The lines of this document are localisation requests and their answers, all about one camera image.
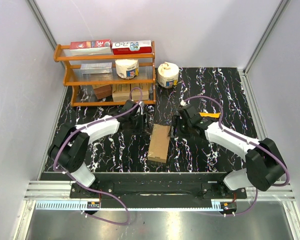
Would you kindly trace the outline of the yellow utility knife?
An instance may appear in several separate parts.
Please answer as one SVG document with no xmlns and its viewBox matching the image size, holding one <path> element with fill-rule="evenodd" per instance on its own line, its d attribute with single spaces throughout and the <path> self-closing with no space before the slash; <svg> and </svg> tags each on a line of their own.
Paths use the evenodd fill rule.
<svg viewBox="0 0 300 240">
<path fill-rule="evenodd" d="M 219 112 L 218 113 L 200 112 L 199 114 L 203 118 L 215 118 L 215 119 L 219 119 L 221 115 Z"/>
</svg>

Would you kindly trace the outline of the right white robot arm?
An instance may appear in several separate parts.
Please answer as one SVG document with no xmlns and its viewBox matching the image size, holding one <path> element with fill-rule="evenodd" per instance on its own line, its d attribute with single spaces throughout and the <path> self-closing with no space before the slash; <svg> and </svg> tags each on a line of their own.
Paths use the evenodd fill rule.
<svg viewBox="0 0 300 240">
<path fill-rule="evenodd" d="M 182 106 L 172 117 L 170 135 L 173 138 L 201 138 L 222 146 L 245 161 L 245 168 L 228 172 L 219 180 L 217 192 L 223 198 L 246 187 L 265 192 L 288 170 L 272 139 L 259 140 L 237 133 L 225 127 L 217 117 L 202 116 L 190 104 Z"/>
</svg>

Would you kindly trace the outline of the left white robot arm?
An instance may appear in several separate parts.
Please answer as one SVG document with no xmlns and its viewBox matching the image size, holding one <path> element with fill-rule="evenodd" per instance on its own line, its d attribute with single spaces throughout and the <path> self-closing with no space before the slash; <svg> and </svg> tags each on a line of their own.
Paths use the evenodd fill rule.
<svg viewBox="0 0 300 240">
<path fill-rule="evenodd" d="M 81 185 L 81 192 L 88 198 L 98 193 L 96 177 L 85 164 L 88 146 L 95 141 L 121 131 L 143 131 L 147 116 L 144 103 L 127 100 L 123 107 L 116 109 L 95 121 L 85 124 L 63 125 L 50 145 L 47 155 L 53 160 L 53 169 L 69 174 Z"/>
</svg>

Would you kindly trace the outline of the brown cardboard express box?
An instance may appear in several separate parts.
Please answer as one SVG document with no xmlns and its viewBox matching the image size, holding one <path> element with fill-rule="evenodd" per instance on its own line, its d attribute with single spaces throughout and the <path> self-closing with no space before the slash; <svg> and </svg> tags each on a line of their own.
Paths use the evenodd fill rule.
<svg viewBox="0 0 300 240">
<path fill-rule="evenodd" d="M 167 162 L 170 126 L 154 124 L 149 143 L 147 158 L 150 161 L 163 163 Z"/>
</svg>

